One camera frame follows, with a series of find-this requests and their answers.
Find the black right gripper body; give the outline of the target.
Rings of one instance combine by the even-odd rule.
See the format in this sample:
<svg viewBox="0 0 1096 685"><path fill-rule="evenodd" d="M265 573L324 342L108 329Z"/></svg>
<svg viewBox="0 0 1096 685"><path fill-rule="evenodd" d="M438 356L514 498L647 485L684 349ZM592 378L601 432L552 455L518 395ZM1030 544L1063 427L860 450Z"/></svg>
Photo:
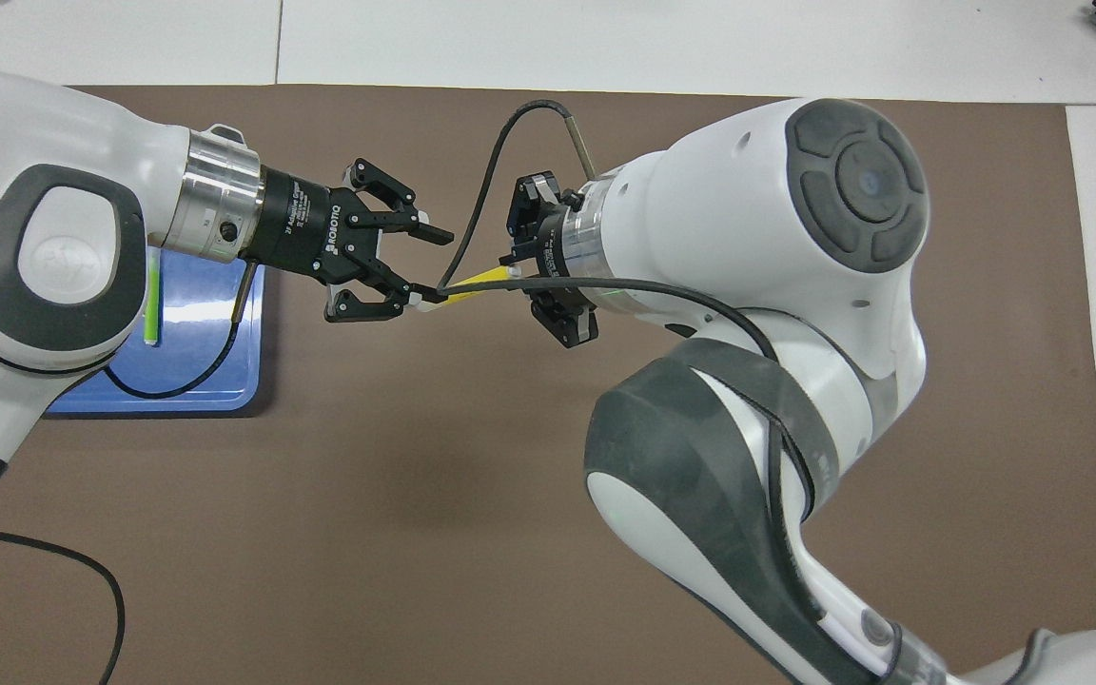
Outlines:
<svg viewBox="0 0 1096 685"><path fill-rule="evenodd" d="M538 213L537 265L544 277L597 275L597 215L548 205Z"/></svg>

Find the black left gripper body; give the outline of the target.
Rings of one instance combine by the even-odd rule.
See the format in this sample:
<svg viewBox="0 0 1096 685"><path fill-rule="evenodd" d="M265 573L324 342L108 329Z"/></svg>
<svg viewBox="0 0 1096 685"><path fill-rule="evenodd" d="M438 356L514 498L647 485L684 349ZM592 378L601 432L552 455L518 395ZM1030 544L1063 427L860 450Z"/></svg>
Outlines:
<svg viewBox="0 0 1096 685"><path fill-rule="evenodd" d="M358 279L362 269L347 256L343 237L349 213L359 207L356 192L321 186L271 167L261 172L256 225L241 256L326 285Z"/></svg>

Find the yellow pen white cap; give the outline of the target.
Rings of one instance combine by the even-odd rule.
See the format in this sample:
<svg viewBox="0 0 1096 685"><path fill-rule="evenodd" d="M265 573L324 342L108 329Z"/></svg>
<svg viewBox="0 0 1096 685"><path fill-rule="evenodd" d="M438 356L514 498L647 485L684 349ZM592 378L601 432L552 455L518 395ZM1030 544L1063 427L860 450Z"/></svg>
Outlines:
<svg viewBox="0 0 1096 685"><path fill-rule="evenodd" d="M458 287L469 284L481 284L506 279L521 279L523 277L522 269L518 265L510 265L510 267L504 267L504 265L499 265L496 269L488 269L486 272L476 274L473 277L461 279L450 285L450 287ZM430 312L435 311L435 309L443 308L444 306L449 306L453 302L460 302L463 300L473 298L473 296L481 294L481 292L461 292L460 294L449 295L447 299L443 302L431 302L426 296L418 296L418 298L410 299L410 307L419 312Z"/></svg>

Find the green pen white cap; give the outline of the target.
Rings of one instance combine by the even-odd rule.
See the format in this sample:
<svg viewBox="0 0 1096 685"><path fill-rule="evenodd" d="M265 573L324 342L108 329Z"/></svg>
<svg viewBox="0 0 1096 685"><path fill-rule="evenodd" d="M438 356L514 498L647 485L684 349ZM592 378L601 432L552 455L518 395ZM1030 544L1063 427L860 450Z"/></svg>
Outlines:
<svg viewBox="0 0 1096 685"><path fill-rule="evenodd" d="M164 277L162 277L162 250L157 246L147 247L147 298L142 311L142 342L146 346L160 345L162 335L162 298L164 298Z"/></svg>

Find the blue plastic tray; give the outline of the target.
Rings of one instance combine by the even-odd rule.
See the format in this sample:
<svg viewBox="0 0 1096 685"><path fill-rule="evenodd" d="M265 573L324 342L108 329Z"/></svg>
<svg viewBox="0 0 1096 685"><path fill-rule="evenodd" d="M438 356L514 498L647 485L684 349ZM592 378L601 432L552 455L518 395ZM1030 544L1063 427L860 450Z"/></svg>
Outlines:
<svg viewBox="0 0 1096 685"><path fill-rule="evenodd" d="M229 336L232 307L246 274L243 261L219 264L168 250L158 256L158 339L136 328L110 363L140 393L164 393L209 368ZM125 393L98 373L58 398L48 418L242 416L262 376L265 269L258 267L229 356L187 393L161 400Z"/></svg>

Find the brown table mat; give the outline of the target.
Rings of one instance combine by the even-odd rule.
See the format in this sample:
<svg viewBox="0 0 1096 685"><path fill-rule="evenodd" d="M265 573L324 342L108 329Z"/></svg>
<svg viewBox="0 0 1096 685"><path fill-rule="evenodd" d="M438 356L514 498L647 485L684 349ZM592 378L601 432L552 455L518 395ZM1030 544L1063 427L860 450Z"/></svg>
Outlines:
<svg viewBox="0 0 1096 685"><path fill-rule="evenodd" d="M932 189L925 389L804 526L956 673L1096 628L1096 374L1068 109L877 101ZM109 566L112 685L787 685L587 496L601 393L678 342L600 313L552 342L514 292L327 324L270 273L247 418L48 418L0 530Z"/></svg>

